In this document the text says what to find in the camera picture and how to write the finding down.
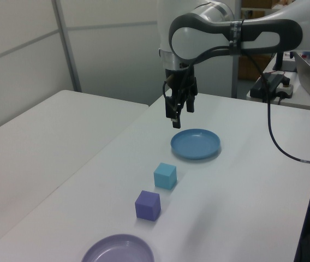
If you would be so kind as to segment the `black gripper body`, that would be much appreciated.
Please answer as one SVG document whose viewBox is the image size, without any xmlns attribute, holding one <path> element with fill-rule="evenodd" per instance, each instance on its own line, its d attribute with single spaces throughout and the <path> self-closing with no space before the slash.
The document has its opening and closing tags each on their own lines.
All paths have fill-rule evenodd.
<svg viewBox="0 0 310 262">
<path fill-rule="evenodd" d="M 177 97 L 181 89 L 189 89 L 194 96 L 198 94 L 194 68 L 191 70 L 165 70 L 166 83 L 171 89 L 172 97 Z"/>
</svg>

